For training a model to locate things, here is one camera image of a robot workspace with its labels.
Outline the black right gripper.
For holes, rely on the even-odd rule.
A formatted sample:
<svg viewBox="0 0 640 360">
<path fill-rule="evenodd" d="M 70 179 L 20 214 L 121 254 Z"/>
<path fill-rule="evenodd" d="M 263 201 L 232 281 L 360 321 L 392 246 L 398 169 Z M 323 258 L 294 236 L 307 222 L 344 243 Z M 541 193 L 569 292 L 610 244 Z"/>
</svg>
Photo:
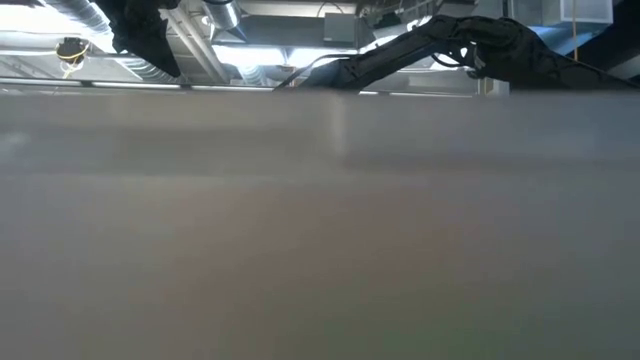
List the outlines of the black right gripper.
<svg viewBox="0 0 640 360">
<path fill-rule="evenodd" d="M 304 67 L 296 69 L 284 81 L 274 87 L 279 90 L 316 63 L 335 60 L 313 69 L 300 88 L 362 90 L 398 70 L 424 58 L 432 58 L 444 67 L 466 66 L 465 57 L 471 53 L 469 41 L 460 34 L 468 17 L 454 18 L 437 15 L 414 30 L 399 35 L 386 44 L 350 59 L 345 54 L 322 55 Z"/>
</svg>

